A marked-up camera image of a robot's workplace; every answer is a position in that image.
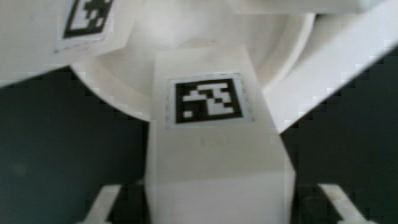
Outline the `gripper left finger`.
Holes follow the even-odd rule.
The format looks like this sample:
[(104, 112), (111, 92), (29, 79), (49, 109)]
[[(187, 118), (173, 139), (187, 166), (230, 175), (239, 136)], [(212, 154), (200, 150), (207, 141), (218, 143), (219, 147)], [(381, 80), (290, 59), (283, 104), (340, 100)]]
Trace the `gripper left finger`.
[(143, 224), (145, 193), (139, 184), (106, 185), (77, 224)]

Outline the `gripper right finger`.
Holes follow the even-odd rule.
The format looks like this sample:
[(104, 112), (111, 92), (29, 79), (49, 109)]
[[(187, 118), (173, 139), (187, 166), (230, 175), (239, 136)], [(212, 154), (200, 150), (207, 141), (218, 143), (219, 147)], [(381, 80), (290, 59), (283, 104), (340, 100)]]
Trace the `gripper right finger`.
[(292, 224), (381, 224), (363, 214), (337, 183), (299, 184)]

